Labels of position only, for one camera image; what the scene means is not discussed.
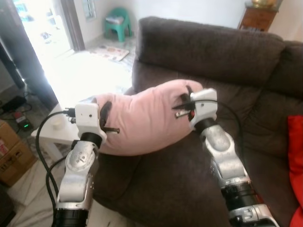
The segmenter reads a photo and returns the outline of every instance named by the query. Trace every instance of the pink cushion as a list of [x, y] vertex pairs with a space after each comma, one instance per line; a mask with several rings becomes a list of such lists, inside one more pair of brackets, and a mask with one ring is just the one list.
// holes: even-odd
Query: pink cushion
[[133, 156], [160, 150], [187, 136], [192, 130], [186, 116], [176, 119], [173, 106], [182, 103], [180, 95], [194, 92], [202, 85], [192, 80], [177, 79], [149, 88], [133, 96], [102, 94], [96, 96], [100, 108], [112, 102], [106, 127], [120, 128], [120, 134], [107, 134], [100, 152]]

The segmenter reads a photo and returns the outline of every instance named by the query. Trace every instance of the white wall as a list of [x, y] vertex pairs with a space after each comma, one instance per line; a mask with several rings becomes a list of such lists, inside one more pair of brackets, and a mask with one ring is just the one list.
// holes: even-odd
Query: white wall
[[283, 0], [269, 32], [303, 42], [303, 1]]
[[111, 8], [125, 7], [133, 30], [143, 17], [157, 16], [237, 28], [245, 0], [107, 0]]
[[[95, 0], [97, 18], [87, 22], [82, 0], [74, 1], [84, 43], [104, 33], [106, 14], [118, 6], [128, 10], [133, 31], [137, 29], [138, 20], [148, 16], [237, 28], [245, 8], [245, 0]], [[270, 32], [286, 40], [303, 41], [302, 27], [303, 1], [283, 0]]]
[[104, 18], [105, 14], [109, 10], [107, 1], [108, 0], [95, 0], [96, 18], [90, 21], [86, 21], [82, 6], [82, 0], [74, 0], [79, 25], [85, 44], [103, 34]]
[[13, 79], [10, 77], [9, 72], [4, 67], [2, 61], [0, 61], [0, 92], [14, 85]]

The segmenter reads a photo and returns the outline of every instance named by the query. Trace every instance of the brown sofa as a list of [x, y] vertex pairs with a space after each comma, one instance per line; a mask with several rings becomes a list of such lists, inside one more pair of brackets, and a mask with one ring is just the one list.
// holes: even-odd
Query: brown sofa
[[[288, 176], [287, 116], [303, 112], [303, 44], [267, 33], [144, 18], [132, 92], [172, 79], [216, 89], [218, 100], [239, 115], [245, 148], [239, 155], [281, 227], [289, 226], [298, 202]], [[238, 143], [233, 116], [221, 107], [217, 115]], [[148, 227], [229, 226], [210, 156], [195, 133], [148, 155], [102, 155], [95, 199]]]

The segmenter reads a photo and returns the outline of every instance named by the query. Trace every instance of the teal plastic stool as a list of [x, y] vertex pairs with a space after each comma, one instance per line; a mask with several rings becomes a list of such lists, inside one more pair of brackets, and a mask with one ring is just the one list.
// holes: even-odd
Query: teal plastic stool
[[129, 20], [128, 13], [125, 8], [115, 8], [113, 9], [108, 16], [118, 16], [118, 17], [123, 17], [124, 21], [117, 25], [117, 24], [112, 24], [107, 21], [105, 21], [105, 37], [109, 37], [109, 32], [110, 30], [116, 30], [118, 33], [118, 38], [119, 42], [124, 42], [125, 41], [125, 29], [128, 29], [129, 36], [132, 36], [132, 28], [131, 28], [131, 22]]

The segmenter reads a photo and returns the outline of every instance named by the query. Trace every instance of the red pillow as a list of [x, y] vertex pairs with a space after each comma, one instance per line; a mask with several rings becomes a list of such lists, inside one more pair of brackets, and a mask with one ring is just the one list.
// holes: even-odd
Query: red pillow
[[303, 116], [288, 117], [289, 176], [300, 207], [295, 212], [290, 227], [303, 226]]

